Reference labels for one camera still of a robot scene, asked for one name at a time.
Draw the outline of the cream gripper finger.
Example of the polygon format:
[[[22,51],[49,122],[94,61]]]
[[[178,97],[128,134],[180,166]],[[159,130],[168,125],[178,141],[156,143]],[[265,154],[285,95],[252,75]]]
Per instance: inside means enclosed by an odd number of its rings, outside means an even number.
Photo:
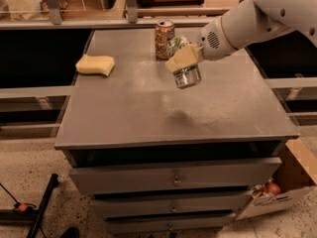
[[[188,44],[177,51],[166,63],[165,68],[169,72],[177,72],[183,68],[197,64],[202,61],[201,49],[195,45]]]

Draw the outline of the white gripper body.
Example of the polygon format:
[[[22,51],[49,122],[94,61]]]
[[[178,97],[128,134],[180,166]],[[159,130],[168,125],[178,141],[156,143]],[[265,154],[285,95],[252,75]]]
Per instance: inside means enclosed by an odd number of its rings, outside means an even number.
[[[205,60],[221,60],[237,51],[225,35],[221,17],[214,18],[200,30],[197,44]]]

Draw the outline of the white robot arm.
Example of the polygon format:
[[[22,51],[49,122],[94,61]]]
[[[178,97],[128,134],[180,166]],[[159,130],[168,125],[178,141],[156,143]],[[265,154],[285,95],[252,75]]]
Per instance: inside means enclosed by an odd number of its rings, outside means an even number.
[[[201,28],[196,42],[179,50],[171,48],[165,67],[175,73],[293,31],[317,46],[317,0],[244,0]]]

